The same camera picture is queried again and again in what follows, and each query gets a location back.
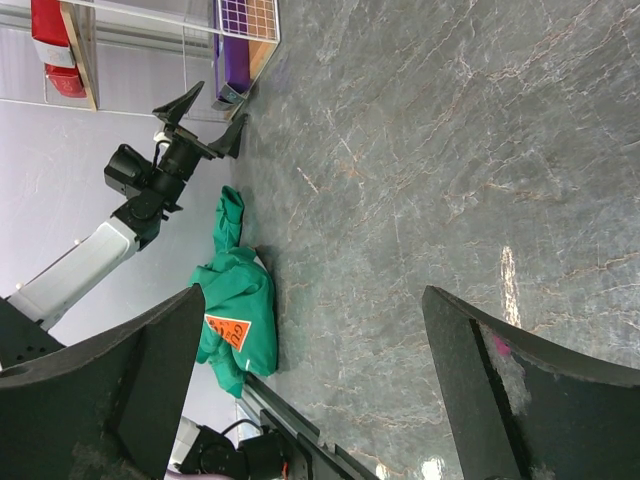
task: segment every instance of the gray marble tabletop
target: gray marble tabletop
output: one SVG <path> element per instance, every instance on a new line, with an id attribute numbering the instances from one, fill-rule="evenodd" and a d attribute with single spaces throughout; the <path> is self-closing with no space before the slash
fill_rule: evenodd
<path id="1" fill-rule="evenodd" d="M 462 478 L 428 284 L 640 368 L 638 1 L 280 10 L 234 167 L 280 395 L 380 478 Z"/>

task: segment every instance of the orange label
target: orange label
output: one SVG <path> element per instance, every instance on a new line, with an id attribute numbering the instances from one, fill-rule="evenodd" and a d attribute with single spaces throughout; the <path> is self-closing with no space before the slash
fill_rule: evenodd
<path id="1" fill-rule="evenodd" d="M 205 315 L 204 320 L 229 345 L 239 352 L 242 351 L 244 341 L 249 334 L 249 328 L 251 328 L 251 322 L 235 318 L 214 317 L 213 315 Z"/>

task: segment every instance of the pink spot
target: pink spot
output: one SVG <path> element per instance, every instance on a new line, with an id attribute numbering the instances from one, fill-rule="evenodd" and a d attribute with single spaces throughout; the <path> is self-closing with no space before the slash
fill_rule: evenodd
<path id="1" fill-rule="evenodd" d="M 496 343 L 496 348 L 498 349 L 498 353 L 503 357 L 506 357 L 511 353 L 511 348 L 509 345 L 504 343 L 500 337 L 497 335 L 493 336 L 493 341 Z"/>

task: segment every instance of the black cable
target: black cable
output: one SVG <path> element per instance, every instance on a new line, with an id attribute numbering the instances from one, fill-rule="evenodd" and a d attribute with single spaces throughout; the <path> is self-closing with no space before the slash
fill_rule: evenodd
<path id="1" fill-rule="evenodd" d="M 260 425 L 258 425 L 256 422 L 254 422 L 253 420 L 249 420 L 248 418 L 243 418 L 242 420 L 238 420 L 237 422 L 233 422 L 231 425 L 229 425 L 227 428 L 225 428 L 221 432 L 222 435 L 226 435 L 231 430 L 233 430 L 234 428 L 242 425 L 243 423 L 248 423 L 250 425 L 253 425 L 254 427 L 256 427 L 258 430 L 260 430 L 262 432 L 262 427 Z"/>
<path id="2" fill-rule="evenodd" d="M 158 156 L 160 155 L 160 145 L 161 144 L 166 144 L 166 145 L 171 145 L 171 142 L 169 140 L 160 140 L 159 142 L 156 143 L 156 152 L 153 154 L 153 163 L 152 163 L 152 170 L 155 170 L 158 166 Z"/>

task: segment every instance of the red package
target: red package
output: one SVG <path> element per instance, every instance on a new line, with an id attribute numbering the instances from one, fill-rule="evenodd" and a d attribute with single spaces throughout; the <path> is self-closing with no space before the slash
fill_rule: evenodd
<path id="1" fill-rule="evenodd" d="M 58 0 L 31 0 L 31 36 L 44 63 L 65 68 L 75 66 Z"/>
<path id="2" fill-rule="evenodd" d="M 62 68 L 46 65 L 45 70 L 47 78 L 61 95 L 73 98 L 85 98 L 87 96 L 78 67 Z"/>

